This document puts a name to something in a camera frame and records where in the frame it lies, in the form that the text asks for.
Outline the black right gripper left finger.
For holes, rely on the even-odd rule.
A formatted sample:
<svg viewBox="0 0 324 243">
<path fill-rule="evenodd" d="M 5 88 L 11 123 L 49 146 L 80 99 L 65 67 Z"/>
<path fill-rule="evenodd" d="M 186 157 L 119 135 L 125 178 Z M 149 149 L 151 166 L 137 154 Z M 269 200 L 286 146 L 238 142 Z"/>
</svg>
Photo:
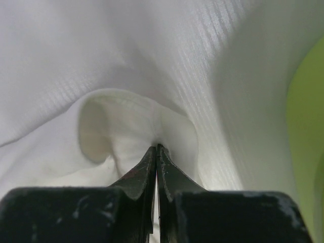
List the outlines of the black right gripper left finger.
<svg viewBox="0 0 324 243">
<path fill-rule="evenodd" d="M 149 242 L 156 148 L 107 187 L 20 187 L 1 200 L 1 242 Z"/>
</svg>

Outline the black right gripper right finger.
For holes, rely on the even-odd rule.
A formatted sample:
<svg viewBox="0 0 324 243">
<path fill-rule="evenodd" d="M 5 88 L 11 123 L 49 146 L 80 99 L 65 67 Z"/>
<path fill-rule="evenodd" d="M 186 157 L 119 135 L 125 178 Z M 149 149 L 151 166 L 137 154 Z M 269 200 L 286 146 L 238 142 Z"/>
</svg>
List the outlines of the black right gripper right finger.
<svg viewBox="0 0 324 243">
<path fill-rule="evenodd" d="M 208 191 L 157 147 L 161 242 L 311 242 L 297 205 L 273 191 Z"/>
</svg>

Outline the white t shirt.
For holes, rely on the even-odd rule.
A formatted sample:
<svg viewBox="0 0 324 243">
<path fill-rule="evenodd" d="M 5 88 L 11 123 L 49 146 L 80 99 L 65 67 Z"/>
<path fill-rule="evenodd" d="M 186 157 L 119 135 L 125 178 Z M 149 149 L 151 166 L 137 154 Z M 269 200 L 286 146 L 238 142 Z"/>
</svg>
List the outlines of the white t shirt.
<svg viewBox="0 0 324 243">
<path fill-rule="evenodd" d="M 296 197 L 286 96 L 322 35 L 323 1 L 1 1 L 1 162 L 117 88 L 188 115 L 208 189 Z"/>
</svg>

